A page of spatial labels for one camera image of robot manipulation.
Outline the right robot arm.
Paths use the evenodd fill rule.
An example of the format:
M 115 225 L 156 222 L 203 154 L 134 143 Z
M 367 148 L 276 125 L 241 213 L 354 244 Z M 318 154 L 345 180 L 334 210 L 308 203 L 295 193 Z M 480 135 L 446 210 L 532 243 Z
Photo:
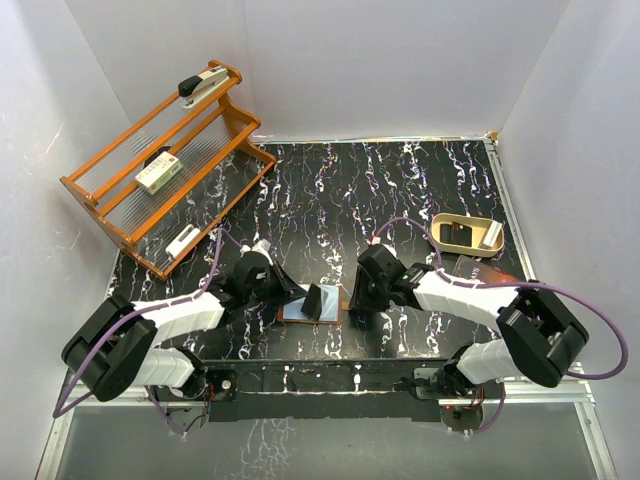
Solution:
M 431 265 L 405 266 L 383 244 L 367 248 L 357 262 L 351 310 L 384 312 L 396 305 L 446 313 L 500 335 L 460 347 L 427 378 L 402 379 L 412 392 L 466 397 L 489 381 L 517 376 L 554 388 L 589 341 L 580 321 L 538 282 L 516 287 L 468 282 Z

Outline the brown leather card holder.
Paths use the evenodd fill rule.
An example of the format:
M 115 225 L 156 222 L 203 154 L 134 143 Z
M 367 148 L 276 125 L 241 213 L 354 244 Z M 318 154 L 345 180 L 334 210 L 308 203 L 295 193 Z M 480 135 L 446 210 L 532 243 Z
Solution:
M 302 284 L 302 298 L 293 300 L 278 311 L 278 320 L 285 323 L 339 325 L 348 310 L 343 289 L 338 285 Z

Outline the orange wooden shelf rack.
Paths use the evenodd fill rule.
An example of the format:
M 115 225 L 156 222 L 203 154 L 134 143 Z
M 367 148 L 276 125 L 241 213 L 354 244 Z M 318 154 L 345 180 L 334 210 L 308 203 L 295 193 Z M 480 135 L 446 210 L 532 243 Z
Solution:
M 61 184 L 126 255 L 161 279 L 204 239 L 224 216 L 276 164 L 252 134 L 257 116 L 229 96 L 242 81 L 240 72 L 212 60 L 229 79 L 191 109 L 176 92 L 129 127 Z M 140 188 L 135 176 L 161 152 L 179 158 L 182 169 L 155 195 Z M 175 260 L 167 245 L 186 225 L 200 235 Z

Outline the dark red picture book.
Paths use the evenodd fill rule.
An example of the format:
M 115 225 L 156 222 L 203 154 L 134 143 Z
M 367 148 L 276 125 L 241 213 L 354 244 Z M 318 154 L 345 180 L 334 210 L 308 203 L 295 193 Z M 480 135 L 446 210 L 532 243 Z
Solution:
M 485 284 L 519 282 L 517 277 L 467 256 L 460 256 L 458 258 L 452 275 L 463 280 L 477 281 Z

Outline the black card in tray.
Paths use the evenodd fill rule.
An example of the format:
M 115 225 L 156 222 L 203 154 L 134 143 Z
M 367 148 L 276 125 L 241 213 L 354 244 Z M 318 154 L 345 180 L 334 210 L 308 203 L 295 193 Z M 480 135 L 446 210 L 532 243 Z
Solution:
M 457 222 L 440 225 L 440 241 L 443 244 L 462 247 L 472 246 L 472 228 Z

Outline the silver card in tray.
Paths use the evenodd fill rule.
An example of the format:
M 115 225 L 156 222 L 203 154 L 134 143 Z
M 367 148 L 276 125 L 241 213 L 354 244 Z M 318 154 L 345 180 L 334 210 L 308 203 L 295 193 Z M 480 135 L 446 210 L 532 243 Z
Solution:
M 485 231 L 484 237 L 480 246 L 483 249 L 493 249 L 496 244 L 501 231 L 503 229 L 503 224 L 501 222 L 492 221 Z

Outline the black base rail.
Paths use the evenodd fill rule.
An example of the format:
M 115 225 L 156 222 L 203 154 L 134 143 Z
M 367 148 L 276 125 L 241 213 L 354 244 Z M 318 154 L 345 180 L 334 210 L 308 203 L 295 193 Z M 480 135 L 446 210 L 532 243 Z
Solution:
M 500 396 L 495 383 L 445 395 L 424 385 L 438 359 L 208 361 L 194 392 L 154 392 L 170 407 L 194 407 L 211 422 L 257 419 L 408 418 L 438 422 L 449 407 L 480 421 Z

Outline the black and beige stapler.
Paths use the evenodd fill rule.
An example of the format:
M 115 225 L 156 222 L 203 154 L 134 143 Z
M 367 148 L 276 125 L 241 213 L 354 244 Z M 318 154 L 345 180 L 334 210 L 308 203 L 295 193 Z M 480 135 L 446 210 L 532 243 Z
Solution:
M 229 74 L 226 68 L 215 67 L 181 81 L 178 84 L 178 95 L 184 99 L 182 108 L 193 108 L 228 79 Z

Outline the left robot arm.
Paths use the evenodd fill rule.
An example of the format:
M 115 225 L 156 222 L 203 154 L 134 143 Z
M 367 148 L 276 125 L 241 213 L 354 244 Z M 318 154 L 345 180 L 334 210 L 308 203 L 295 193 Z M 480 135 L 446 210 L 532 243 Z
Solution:
M 132 386 L 167 387 L 182 398 L 199 398 L 207 383 L 205 365 L 165 342 L 222 327 L 255 304 L 279 309 L 306 294 L 264 248 L 254 247 L 193 293 L 138 304 L 107 297 L 64 346 L 61 359 L 100 402 Z

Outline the small white box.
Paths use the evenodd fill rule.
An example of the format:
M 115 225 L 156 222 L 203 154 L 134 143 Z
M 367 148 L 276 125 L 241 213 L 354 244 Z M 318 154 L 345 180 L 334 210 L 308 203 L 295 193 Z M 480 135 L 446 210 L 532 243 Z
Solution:
M 200 235 L 201 230 L 193 224 L 188 224 L 167 245 L 165 253 L 173 260 L 177 259 L 183 251 Z

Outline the white staples box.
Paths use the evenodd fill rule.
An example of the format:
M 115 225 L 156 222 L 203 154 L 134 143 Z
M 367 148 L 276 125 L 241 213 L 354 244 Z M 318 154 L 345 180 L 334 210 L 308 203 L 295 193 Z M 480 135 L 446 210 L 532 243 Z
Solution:
M 135 182 L 147 193 L 155 195 L 181 169 L 179 158 L 164 151 L 135 176 Z

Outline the beige oval tray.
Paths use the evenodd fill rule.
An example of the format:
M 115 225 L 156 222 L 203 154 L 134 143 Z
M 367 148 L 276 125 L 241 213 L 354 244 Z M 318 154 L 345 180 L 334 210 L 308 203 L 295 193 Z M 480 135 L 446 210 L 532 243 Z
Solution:
M 505 245 L 504 224 L 483 217 L 439 213 L 430 233 L 441 251 L 469 257 L 491 258 Z

